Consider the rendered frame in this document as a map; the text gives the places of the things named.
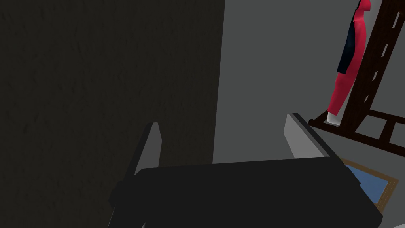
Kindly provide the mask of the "dark brown wooden rack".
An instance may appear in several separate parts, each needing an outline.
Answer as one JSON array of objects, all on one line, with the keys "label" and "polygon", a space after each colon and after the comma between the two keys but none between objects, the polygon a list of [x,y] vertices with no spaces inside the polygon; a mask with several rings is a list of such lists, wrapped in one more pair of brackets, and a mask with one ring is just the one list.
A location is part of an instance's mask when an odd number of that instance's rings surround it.
[{"label": "dark brown wooden rack", "polygon": [[[308,121],[311,127],[405,157],[404,147],[390,143],[395,124],[405,125],[405,118],[370,109],[404,22],[405,0],[382,0],[341,125],[325,123],[325,111]],[[386,120],[379,138],[356,132],[366,116]]]}]

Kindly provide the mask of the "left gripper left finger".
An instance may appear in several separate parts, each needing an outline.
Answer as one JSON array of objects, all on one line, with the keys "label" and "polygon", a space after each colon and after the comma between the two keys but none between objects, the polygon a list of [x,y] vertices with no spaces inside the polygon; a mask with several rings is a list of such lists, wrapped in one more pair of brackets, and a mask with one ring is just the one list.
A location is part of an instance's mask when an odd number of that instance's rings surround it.
[{"label": "left gripper left finger", "polygon": [[126,170],[126,177],[136,175],[141,169],[156,168],[161,156],[162,137],[157,122],[148,123],[139,139]]}]

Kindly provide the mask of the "red and navy hanging garment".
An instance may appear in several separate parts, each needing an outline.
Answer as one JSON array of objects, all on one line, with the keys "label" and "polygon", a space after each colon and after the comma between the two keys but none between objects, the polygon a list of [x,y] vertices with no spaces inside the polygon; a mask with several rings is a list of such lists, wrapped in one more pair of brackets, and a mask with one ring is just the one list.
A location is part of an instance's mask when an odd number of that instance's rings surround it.
[{"label": "red and navy hanging garment", "polygon": [[364,13],[371,10],[370,0],[359,0],[354,12],[345,46],[337,67],[337,78],[334,91],[329,103],[327,122],[339,126],[342,117],[339,112],[346,100],[360,69],[365,52],[367,31]]}]

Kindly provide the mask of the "blue picture in wooden frame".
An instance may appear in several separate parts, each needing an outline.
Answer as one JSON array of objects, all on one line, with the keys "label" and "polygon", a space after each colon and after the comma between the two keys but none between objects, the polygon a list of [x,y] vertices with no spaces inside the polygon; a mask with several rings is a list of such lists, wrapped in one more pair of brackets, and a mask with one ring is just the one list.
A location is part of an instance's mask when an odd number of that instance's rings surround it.
[{"label": "blue picture in wooden frame", "polygon": [[383,213],[389,202],[398,180],[381,172],[341,158],[360,182],[360,186],[373,202],[379,212]]}]

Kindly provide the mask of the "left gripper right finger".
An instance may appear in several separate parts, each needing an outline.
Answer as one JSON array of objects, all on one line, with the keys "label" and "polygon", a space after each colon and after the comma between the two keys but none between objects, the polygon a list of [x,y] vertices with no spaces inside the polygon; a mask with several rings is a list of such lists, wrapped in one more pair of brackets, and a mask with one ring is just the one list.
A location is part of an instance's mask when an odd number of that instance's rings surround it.
[{"label": "left gripper right finger", "polygon": [[287,114],[284,136],[294,158],[339,158],[298,113]]}]

